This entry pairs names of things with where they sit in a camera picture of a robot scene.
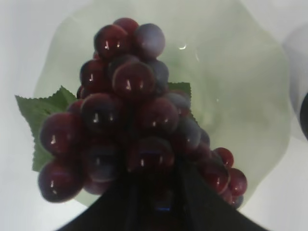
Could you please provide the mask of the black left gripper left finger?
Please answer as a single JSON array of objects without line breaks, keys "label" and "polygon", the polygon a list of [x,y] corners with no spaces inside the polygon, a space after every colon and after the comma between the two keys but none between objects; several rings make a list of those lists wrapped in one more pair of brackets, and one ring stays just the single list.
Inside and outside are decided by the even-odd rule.
[{"label": "black left gripper left finger", "polygon": [[114,185],[59,231],[136,231],[140,208],[137,185]]}]

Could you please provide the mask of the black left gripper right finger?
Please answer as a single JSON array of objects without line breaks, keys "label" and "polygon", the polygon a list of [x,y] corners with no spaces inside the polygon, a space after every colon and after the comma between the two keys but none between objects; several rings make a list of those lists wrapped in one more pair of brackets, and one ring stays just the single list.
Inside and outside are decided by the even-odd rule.
[{"label": "black left gripper right finger", "polygon": [[264,231],[216,194],[194,166],[178,166],[189,231]]}]

